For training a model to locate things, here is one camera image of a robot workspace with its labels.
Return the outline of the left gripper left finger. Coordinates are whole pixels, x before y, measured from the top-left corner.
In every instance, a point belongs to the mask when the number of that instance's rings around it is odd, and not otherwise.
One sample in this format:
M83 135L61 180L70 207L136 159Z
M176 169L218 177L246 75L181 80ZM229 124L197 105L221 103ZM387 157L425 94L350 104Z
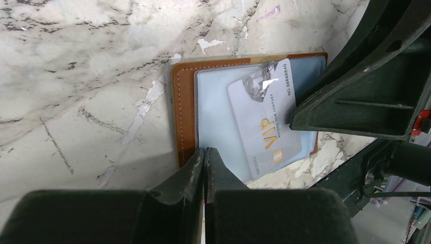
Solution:
M200 243L205 150L146 190L40 190L26 194L1 243Z

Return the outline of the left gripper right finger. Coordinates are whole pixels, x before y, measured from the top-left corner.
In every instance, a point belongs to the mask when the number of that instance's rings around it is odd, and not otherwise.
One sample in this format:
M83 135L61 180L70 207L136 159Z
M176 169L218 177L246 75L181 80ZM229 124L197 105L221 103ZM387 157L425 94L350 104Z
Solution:
M250 189L205 152L207 243L357 243L350 213L334 191Z

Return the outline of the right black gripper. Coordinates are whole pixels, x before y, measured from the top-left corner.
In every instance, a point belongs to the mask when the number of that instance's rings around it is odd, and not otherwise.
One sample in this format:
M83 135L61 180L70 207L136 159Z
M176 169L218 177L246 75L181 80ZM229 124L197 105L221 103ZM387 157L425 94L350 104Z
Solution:
M290 128L377 139L314 184L350 211L371 200L429 198L389 189L390 177L430 186L430 144L406 139L430 95L430 1L370 1L352 37L298 97Z

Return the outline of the brown leather card holder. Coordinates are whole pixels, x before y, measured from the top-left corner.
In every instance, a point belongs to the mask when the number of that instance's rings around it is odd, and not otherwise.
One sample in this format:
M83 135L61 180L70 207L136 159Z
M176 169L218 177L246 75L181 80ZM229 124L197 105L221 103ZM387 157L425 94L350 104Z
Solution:
M225 166L243 183L255 181L245 157L227 88L231 83L256 70L286 58L291 61L297 107L298 97L325 69L325 52L205 60L177 63L172 67L175 140L179 167L189 161L196 149L213 147L219 151ZM310 153L302 158L305 159L317 151L318 133L299 132L310 137Z

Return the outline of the silver VIP card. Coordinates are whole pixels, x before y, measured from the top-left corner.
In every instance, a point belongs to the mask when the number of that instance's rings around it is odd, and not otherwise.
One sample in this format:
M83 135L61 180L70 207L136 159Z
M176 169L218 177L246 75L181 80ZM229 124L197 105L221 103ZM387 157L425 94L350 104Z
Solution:
M253 180L309 155L309 135L288 124L296 108L289 59L231 83L227 92Z

